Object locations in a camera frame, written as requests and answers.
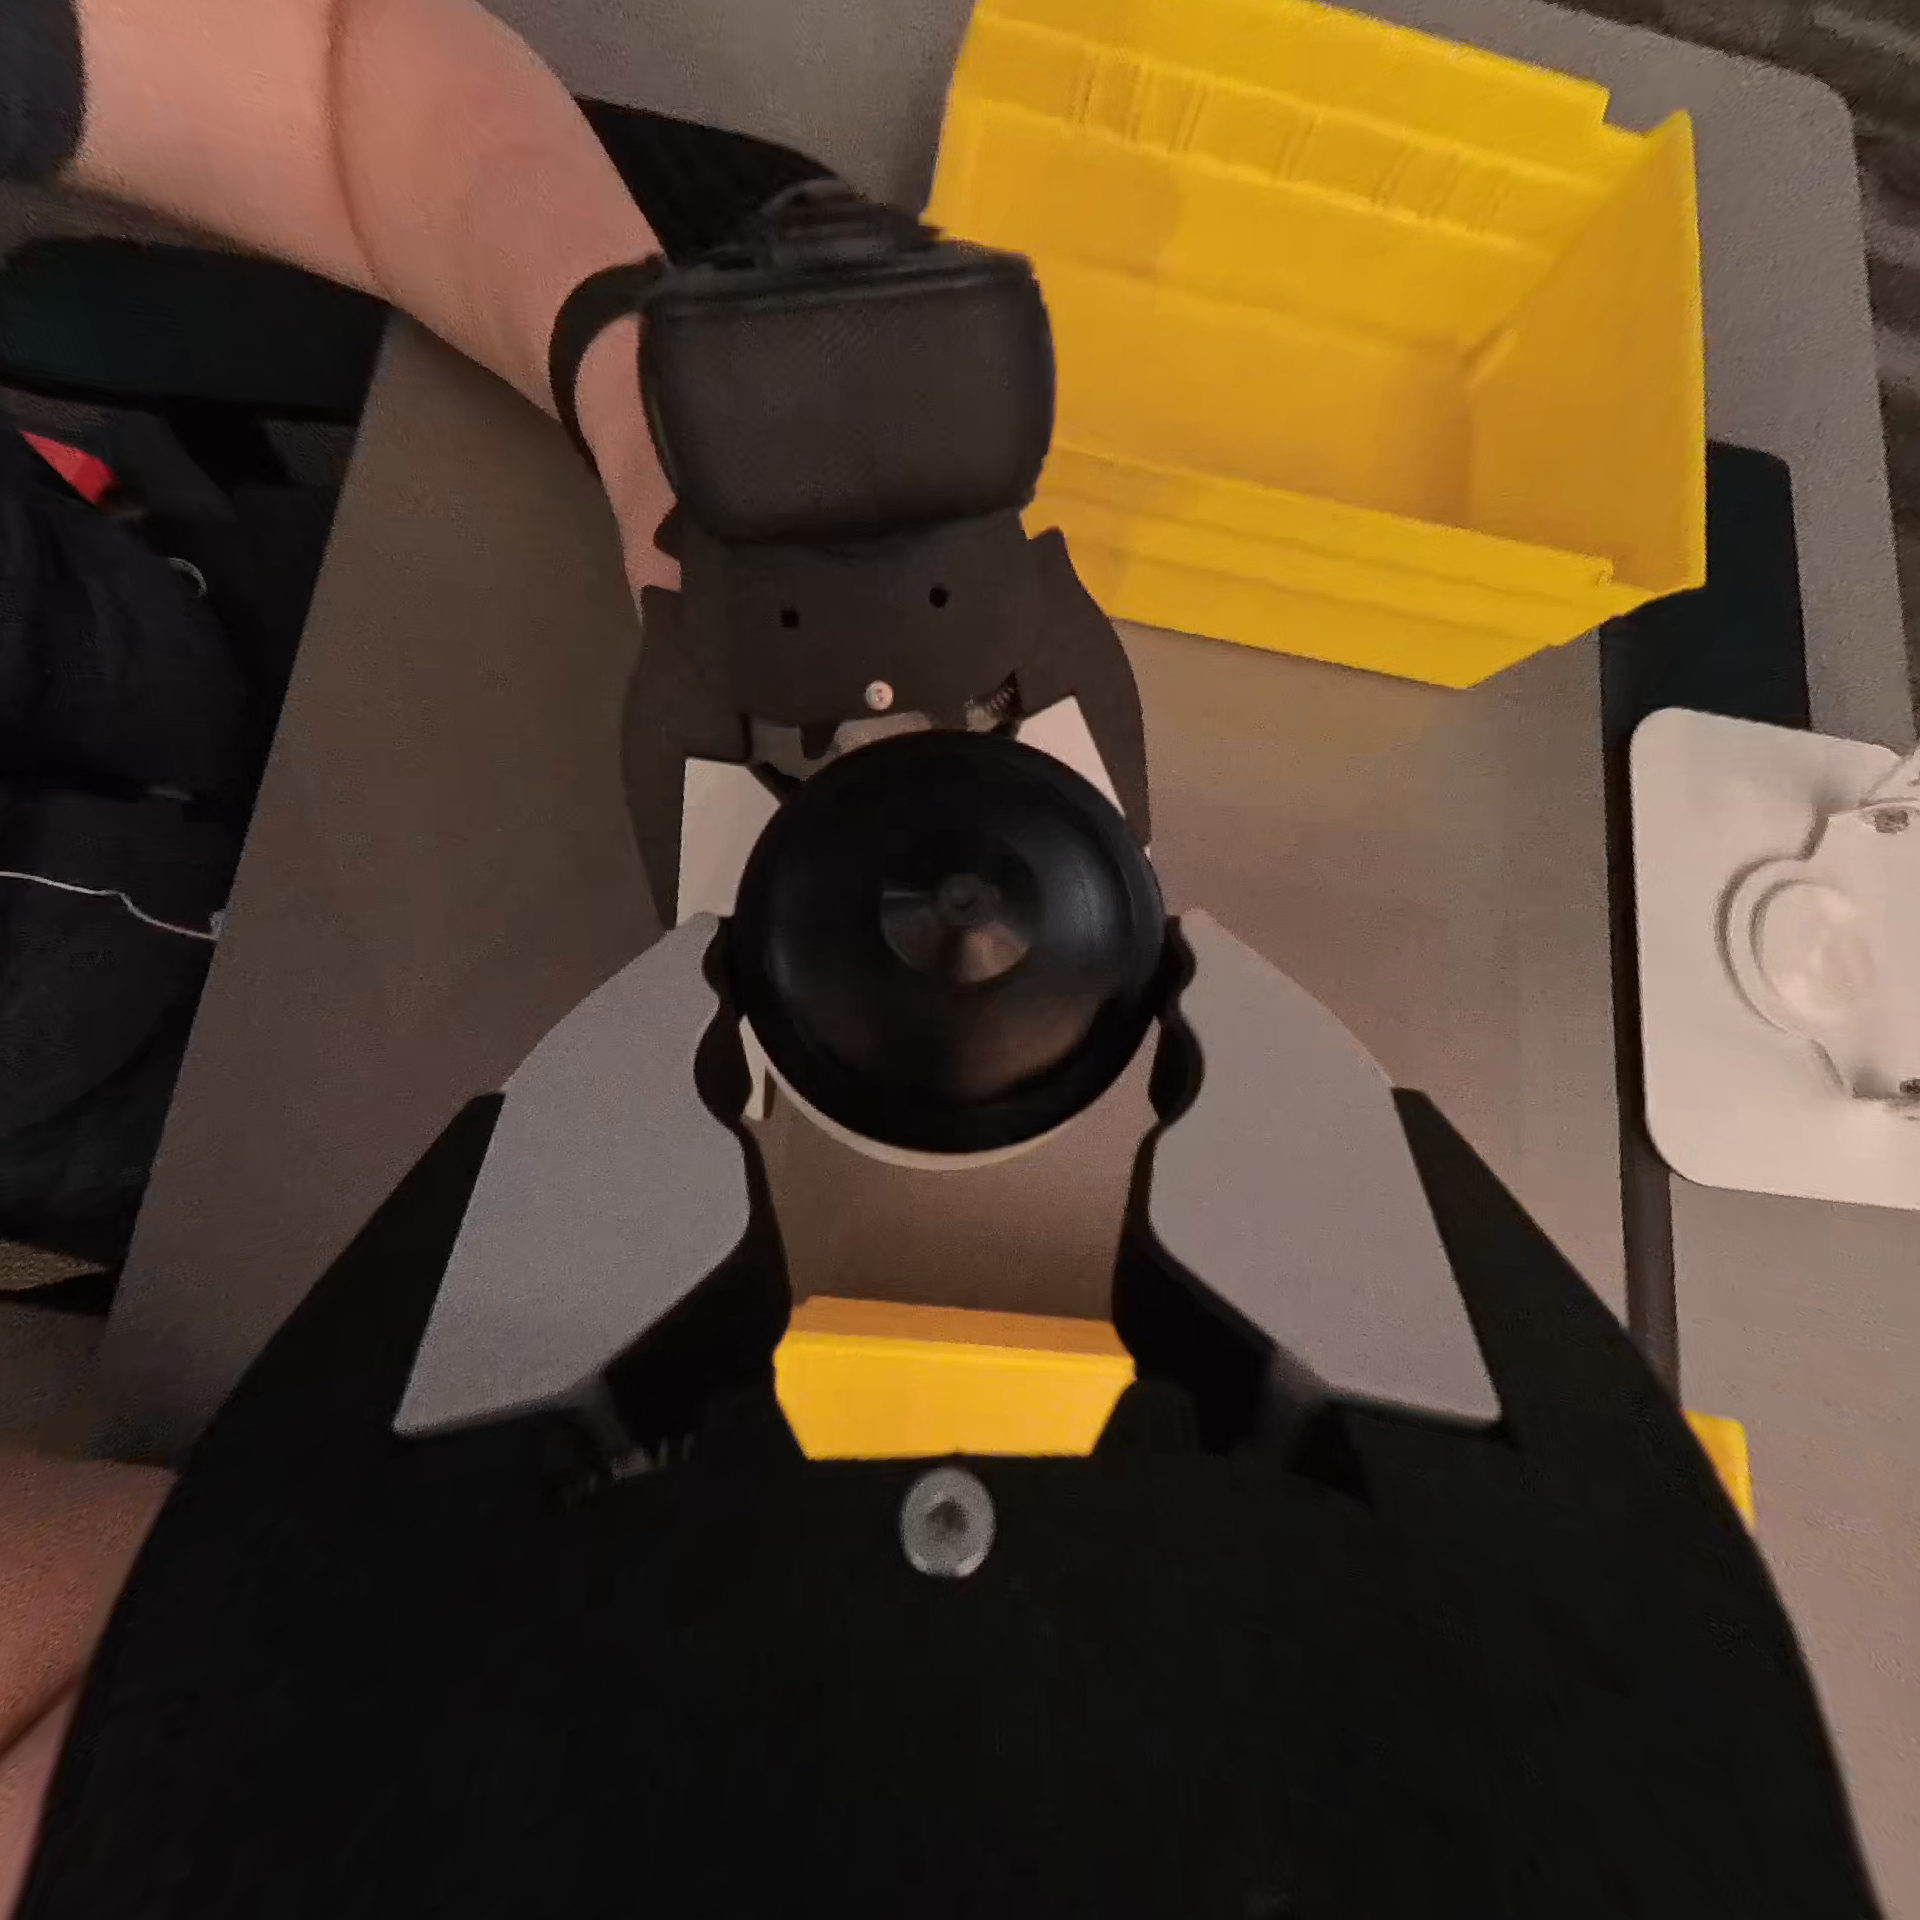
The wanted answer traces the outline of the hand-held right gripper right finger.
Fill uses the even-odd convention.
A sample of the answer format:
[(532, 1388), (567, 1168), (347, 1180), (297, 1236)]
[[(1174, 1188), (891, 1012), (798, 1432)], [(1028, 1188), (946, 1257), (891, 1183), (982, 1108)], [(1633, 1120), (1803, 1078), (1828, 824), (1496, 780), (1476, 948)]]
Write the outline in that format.
[(1210, 1454), (1287, 1454), (1345, 1405), (1502, 1416), (1398, 1088), (1211, 914), (1168, 926), (1168, 996), (1120, 1224), (1119, 1335)]

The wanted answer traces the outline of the dark printed cloth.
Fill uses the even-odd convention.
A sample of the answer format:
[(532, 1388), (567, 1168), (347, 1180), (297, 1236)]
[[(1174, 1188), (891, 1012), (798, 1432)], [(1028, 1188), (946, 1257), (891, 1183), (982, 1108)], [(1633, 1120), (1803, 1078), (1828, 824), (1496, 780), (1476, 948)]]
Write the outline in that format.
[[(176, 1095), (387, 309), (202, 246), (6, 253), (6, 1289), (105, 1311)], [(18, 426), (120, 478), (72, 494)]]

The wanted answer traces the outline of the white stand base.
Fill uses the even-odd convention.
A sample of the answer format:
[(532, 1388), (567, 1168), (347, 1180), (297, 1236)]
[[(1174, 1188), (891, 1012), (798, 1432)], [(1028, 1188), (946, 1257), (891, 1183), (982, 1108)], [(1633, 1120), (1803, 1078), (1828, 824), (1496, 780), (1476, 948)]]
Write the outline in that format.
[(1919, 1209), (1919, 757), (1689, 708), (1628, 748), (1644, 1116), (1702, 1186)]

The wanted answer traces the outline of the black bottle lid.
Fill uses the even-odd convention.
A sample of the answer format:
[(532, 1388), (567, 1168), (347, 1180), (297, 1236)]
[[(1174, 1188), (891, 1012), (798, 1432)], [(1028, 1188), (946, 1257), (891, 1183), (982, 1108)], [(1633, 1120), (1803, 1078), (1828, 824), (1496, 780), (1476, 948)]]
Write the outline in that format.
[(1168, 911), (1090, 780), (1010, 736), (887, 738), (793, 790), (728, 932), (782, 1085), (908, 1156), (1040, 1140), (1092, 1105), (1161, 1008)]

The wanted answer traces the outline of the red tag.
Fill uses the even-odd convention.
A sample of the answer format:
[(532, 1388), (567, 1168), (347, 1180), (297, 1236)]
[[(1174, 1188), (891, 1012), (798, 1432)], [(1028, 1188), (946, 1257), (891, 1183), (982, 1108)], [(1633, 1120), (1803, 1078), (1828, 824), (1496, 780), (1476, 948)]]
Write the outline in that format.
[(96, 453), (26, 426), (18, 426), (17, 433), (87, 505), (103, 506), (116, 494), (120, 478)]

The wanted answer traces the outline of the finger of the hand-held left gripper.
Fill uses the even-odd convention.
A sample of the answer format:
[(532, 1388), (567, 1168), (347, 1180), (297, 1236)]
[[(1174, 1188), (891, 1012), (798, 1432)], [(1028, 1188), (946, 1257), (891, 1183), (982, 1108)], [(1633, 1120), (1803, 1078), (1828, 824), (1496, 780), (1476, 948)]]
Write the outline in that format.
[(684, 760), (679, 922), (734, 914), (740, 874), (780, 804), (751, 764)]
[(1154, 812), (1146, 714), (1136, 695), (1103, 697), (1090, 713), (1080, 697), (1019, 718), (1019, 742), (1054, 757), (1088, 780), (1122, 816), (1144, 853), (1152, 855)]

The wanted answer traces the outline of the yellow plastic bin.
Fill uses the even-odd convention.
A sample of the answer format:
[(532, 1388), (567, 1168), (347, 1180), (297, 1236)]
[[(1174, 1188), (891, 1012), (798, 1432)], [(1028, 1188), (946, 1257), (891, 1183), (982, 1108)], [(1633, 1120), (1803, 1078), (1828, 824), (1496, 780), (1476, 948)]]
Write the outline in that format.
[(1707, 578), (1696, 143), (1331, 4), (977, 4), (928, 216), (1028, 256), (1112, 615), (1470, 688)]
[(1374, 1575), (1544, 1576), (1596, 1599), (1603, 1632), (1761, 1618), (1769, 1599), (1719, 1457), (1594, 1292), (1553, 1252), (1463, 1274), (1467, 1410), (1353, 1390), (1220, 1302), (1160, 1320), (1135, 1354), (1071, 1317), (809, 1298), (776, 1344), (798, 1457), (729, 1455), (712, 1479), (766, 1542), (823, 1569), (982, 1576), (982, 1591), (1146, 1594), (1304, 1562)]

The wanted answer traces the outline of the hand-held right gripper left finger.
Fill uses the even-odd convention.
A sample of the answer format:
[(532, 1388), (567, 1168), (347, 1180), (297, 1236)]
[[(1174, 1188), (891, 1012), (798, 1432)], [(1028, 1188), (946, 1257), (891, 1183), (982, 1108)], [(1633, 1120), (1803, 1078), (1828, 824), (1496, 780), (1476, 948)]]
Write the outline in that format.
[(697, 914), (512, 1072), (394, 1430), (567, 1414), (619, 1464), (766, 1398), (792, 1286), (726, 932)]

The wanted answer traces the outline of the white plastic bottle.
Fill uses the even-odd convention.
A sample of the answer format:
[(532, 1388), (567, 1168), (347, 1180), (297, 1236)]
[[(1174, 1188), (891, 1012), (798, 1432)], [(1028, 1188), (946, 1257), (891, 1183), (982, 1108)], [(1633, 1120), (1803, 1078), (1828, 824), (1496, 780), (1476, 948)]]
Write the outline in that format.
[(1043, 1151), (1043, 1148), (1054, 1144), (1062, 1138), (1080, 1136), (1088, 1128), (1088, 1122), (1095, 1113), (1099, 1113), (1106, 1104), (1113, 1101), (1119, 1095), (1122, 1078), (1135, 1072), (1135, 1068), (1147, 1057), (1152, 1039), (1161, 1032), (1156, 1025), (1151, 1025), (1142, 1041), (1135, 1046), (1131, 1053), (1124, 1056), (1124, 1068), (1115, 1069), (1112, 1084), (1099, 1090), (1084, 1111), (1072, 1113), (1066, 1120), (1054, 1122), (1051, 1127), (1014, 1142), (988, 1144), (988, 1148), (966, 1148), (958, 1151), (945, 1151), (932, 1148), (914, 1148), (914, 1144), (898, 1144), (884, 1142), (876, 1136), (864, 1136), (846, 1127), (843, 1122), (830, 1118), (816, 1104), (812, 1104), (802, 1093), (798, 1093), (782, 1069), (774, 1062), (766, 1046), (761, 1045), (760, 1032), (755, 1031), (752, 1021), (740, 1014), (737, 1018), (737, 1036), (744, 1046), (744, 1060), (751, 1068), (752, 1076), (752, 1097), (751, 1108), (761, 1120), (770, 1118), (776, 1108), (784, 1113), (796, 1113), (812, 1134), (846, 1148), (846, 1151), (887, 1168), (905, 1168), (905, 1169), (924, 1169), (924, 1172), (963, 1172), (963, 1169), (984, 1169), (998, 1168), (1015, 1160), (1025, 1160)]

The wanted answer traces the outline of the person's left hand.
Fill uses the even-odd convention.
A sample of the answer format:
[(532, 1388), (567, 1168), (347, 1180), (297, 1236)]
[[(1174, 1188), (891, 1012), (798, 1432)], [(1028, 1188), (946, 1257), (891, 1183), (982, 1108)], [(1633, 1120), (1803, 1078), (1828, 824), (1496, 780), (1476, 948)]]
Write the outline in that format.
[(633, 599), (659, 584), (676, 590), (682, 565), (657, 542), (676, 501), (660, 468), (640, 398), (640, 320), (610, 322), (584, 353), (574, 382), (579, 424), (615, 517)]

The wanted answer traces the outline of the person's right forearm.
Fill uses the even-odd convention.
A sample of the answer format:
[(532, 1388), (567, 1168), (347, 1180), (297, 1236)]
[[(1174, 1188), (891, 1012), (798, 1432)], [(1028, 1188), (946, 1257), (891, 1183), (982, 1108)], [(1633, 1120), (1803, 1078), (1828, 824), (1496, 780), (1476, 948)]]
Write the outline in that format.
[(175, 1480), (168, 1470), (6, 1446), (6, 1761), (72, 1703)]

